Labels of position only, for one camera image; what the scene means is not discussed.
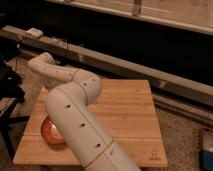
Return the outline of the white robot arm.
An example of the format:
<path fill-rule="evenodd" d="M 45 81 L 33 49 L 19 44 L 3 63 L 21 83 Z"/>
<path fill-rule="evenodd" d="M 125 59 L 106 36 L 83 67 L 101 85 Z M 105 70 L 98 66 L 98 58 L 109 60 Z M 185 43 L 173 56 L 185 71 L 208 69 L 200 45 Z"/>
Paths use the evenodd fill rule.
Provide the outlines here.
<path fill-rule="evenodd" d="M 87 108 L 101 94 L 99 76 L 56 65 L 47 52 L 29 60 L 28 67 L 61 82 L 48 93 L 46 111 L 85 171 L 140 171 Z"/>

